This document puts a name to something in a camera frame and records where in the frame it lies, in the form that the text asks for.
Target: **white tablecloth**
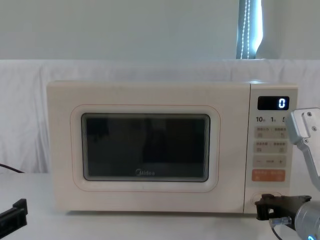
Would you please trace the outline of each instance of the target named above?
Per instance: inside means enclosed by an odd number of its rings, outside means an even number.
[[[134,65],[105,61],[0,60],[0,163],[25,172],[50,171],[46,85],[54,80],[297,83],[298,107],[320,107],[320,60],[225,60],[193,65]],[[0,173],[8,172],[0,168]],[[292,194],[320,194],[295,148]]]

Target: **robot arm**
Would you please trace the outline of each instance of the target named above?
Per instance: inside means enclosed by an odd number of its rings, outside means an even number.
[[[294,110],[285,124],[291,143],[303,152],[311,181],[320,191],[320,108]],[[303,240],[320,240],[320,202],[310,200],[310,196],[263,194],[255,202],[257,219],[269,220],[274,233],[274,226],[286,225]]]

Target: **microwave oven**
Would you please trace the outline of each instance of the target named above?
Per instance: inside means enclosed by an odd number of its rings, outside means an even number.
[[[54,81],[53,189],[65,211],[255,213],[289,194],[293,84]]]

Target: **dark glass window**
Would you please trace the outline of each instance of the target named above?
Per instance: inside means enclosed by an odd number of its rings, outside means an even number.
[[[88,181],[204,182],[206,114],[85,113],[83,174]]]

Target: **control panel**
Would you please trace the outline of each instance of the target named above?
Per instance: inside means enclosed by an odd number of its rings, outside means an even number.
[[[261,194],[289,193],[292,149],[285,118],[296,109],[297,87],[252,84],[248,124],[244,212],[254,213]]]

